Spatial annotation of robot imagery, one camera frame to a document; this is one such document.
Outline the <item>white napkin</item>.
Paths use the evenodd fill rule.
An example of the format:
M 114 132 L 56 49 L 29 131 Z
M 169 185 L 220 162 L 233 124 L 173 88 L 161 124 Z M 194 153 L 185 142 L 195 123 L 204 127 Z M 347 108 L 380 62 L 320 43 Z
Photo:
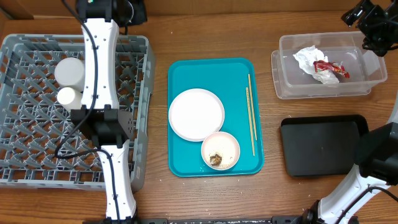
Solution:
M 315 80 L 322 84 L 336 84 L 339 80 L 329 70 L 320 72 L 315 71 L 314 62 L 324 61 L 328 62 L 328 57 L 324 53 L 317 49 L 314 45 L 299 50 L 296 54 L 293 54 L 294 59 L 298 61 L 299 67 L 307 74 L 311 75 Z

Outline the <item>red snack wrapper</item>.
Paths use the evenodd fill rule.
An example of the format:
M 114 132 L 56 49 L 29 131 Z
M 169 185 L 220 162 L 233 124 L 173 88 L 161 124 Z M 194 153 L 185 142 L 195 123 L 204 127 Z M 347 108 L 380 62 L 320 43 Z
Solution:
M 329 70 L 329 71 L 338 73 L 338 74 L 344 76 L 345 78 L 350 77 L 349 73 L 345 70 L 344 66 L 339 65 L 335 62 L 326 62 L 323 60 L 318 60 L 318 61 L 314 61 L 313 65 L 314 65 L 315 71 L 317 73 L 321 72 L 321 71 Z

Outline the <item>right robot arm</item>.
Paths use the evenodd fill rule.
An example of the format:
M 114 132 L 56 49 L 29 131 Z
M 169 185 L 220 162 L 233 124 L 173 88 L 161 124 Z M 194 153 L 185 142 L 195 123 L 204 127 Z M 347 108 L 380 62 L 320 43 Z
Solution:
M 397 0 L 383 9 L 370 0 L 360 1 L 341 17 L 363 34 L 362 48 L 378 57 L 397 49 Z M 397 185 L 397 110 L 384 126 L 361 137 L 354 165 L 334 191 L 317 200 L 294 223 L 351 223 L 352 216 L 379 192 L 392 199 L 389 187 Z

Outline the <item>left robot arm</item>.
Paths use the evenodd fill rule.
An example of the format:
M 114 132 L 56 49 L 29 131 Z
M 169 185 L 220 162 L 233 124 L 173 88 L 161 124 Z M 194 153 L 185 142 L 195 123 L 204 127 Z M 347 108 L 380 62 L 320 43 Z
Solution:
M 57 159 L 99 155 L 106 187 L 106 218 L 103 223 L 137 223 L 128 166 L 130 139 L 134 135 L 132 113 L 119 107 L 116 89 L 116 44 L 121 27 L 147 21 L 143 0 L 76 1 L 63 5 L 81 24 L 85 39 L 85 85 L 80 108 L 70 112 L 74 131 L 90 140 L 94 149 L 61 154 L 63 139 L 56 147 Z

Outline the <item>pale green bowl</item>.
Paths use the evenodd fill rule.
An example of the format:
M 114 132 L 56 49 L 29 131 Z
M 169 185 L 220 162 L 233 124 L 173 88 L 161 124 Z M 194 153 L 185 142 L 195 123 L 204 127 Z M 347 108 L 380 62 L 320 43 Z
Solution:
M 85 62 L 74 57 L 65 58 L 56 65 L 54 75 L 61 87 L 82 92 L 85 86 Z

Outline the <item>white cup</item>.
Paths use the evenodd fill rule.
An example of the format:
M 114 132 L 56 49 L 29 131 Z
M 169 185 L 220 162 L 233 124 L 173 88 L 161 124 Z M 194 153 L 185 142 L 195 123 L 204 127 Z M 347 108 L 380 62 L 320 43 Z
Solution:
M 57 101 L 68 111 L 79 110 L 83 94 L 71 87 L 64 87 L 57 93 Z

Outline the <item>white round plate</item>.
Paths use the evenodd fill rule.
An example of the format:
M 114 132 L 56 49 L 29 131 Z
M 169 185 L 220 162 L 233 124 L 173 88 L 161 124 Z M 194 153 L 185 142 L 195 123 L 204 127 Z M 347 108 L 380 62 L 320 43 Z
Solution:
M 172 100 L 168 119 L 177 136 L 187 141 L 200 142 L 221 129 L 225 110 L 214 93 L 202 88 L 192 88 L 181 92 Z

